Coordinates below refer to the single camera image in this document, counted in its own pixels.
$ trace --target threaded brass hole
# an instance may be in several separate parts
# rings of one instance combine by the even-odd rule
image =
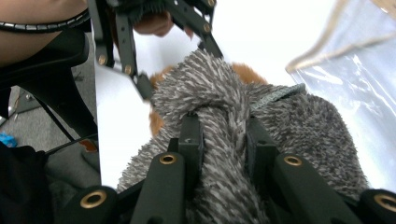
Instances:
[[[298,159],[297,157],[293,156],[287,156],[283,159],[287,164],[292,165],[292,166],[300,166],[303,164],[303,162]]]
[[[160,162],[165,165],[175,163],[177,158],[174,155],[166,154],[160,157]]]
[[[96,206],[99,206],[106,200],[106,193],[104,190],[98,189],[96,191],[93,191],[87,195],[85,195],[81,201],[79,202],[79,205],[83,208],[94,208]]]
[[[396,198],[390,197],[386,194],[376,194],[374,196],[374,200],[382,207],[396,213]]]

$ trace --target brass insert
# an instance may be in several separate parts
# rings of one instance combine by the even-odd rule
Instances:
[[[209,4],[210,7],[213,7],[215,5],[215,0],[207,0],[207,3]]]
[[[174,155],[166,154],[160,157],[160,162],[164,165],[175,163],[177,158]]]
[[[210,25],[209,25],[209,23],[206,23],[206,24],[204,25],[204,30],[205,30],[205,32],[207,32],[207,33],[210,32]]]
[[[125,74],[127,74],[127,75],[131,75],[132,74],[132,66],[131,65],[129,65],[129,64],[127,64],[126,66],[125,66]]]
[[[87,209],[94,208],[94,207],[102,204],[106,200],[106,197],[107,197],[107,195],[106,195],[105,191],[102,189],[98,189],[96,191],[93,191],[93,192],[85,195],[79,202],[79,205],[81,205],[81,207],[87,208]]]
[[[98,59],[98,62],[99,62],[100,65],[105,64],[105,63],[106,63],[106,56],[103,55],[103,54],[100,55],[100,56],[99,56],[99,59]]]
[[[396,212],[396,198],[390,197],[386,194],[377,194],[374,196],[374,200],[389,211]]]
[[[298,159],[297,157],[293,156],[287,156],[283,159],[287,164],[293,165],[293,166],[300,166],[303,164],[303,162]]]

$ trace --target transparent plastic sheet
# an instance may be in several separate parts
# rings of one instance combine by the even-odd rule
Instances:
[[[322,38],[286,69],[295,82],[337,107],[371,187],[396,192],[396,13],[391,2],[338,1]]]

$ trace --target black metal mount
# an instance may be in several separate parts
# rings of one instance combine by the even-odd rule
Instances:
[[[215,0],[89,0],[88,2],[94,30],[97,62],[107,67],[114,66],[113,39],[107,18],[107,12],[112,10],[116,15],[122,72],[131,77],[144,100],[151,98],[153,89],[148,77],[145,74],[138,74],[133,32],[133,25],[140,21],[144,13],[168,11],[173,22],[180,29],[188,27],[201,38],[200,48],[215,57],[222,57],[219,46],[211,33]]]
[[[186,115],[180,137],[153,158],[146,179],[117,194],[97,186],[83,190],[56,223],[185,223],[205,151],[198,117]],[[336,193],[304,158],[279,153],[256,118],[247,125],[246,171],[271,223],[395,223],[396,194],[368,189],[354,201]]]

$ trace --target screw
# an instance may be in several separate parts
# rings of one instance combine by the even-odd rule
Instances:
[[[126,65],[124,72],[125,72],[125,74],[131,75],[132,74],[132,66],[129,64]]]
[[[207,0],[207,3],[210,7],[213,7],[216,4],[215,0]]]
[[[204,30],[205,30],[205,32],[207,32],[207,33],[210,32],[210,25],[209,25],[209,23],[207,23],[207,24],[204,25]]]
[[[103,54],[101,56],[99,56],[98,62],[99,62],[100,65],[105,64],[106,63],[106,56],[103,55]]]

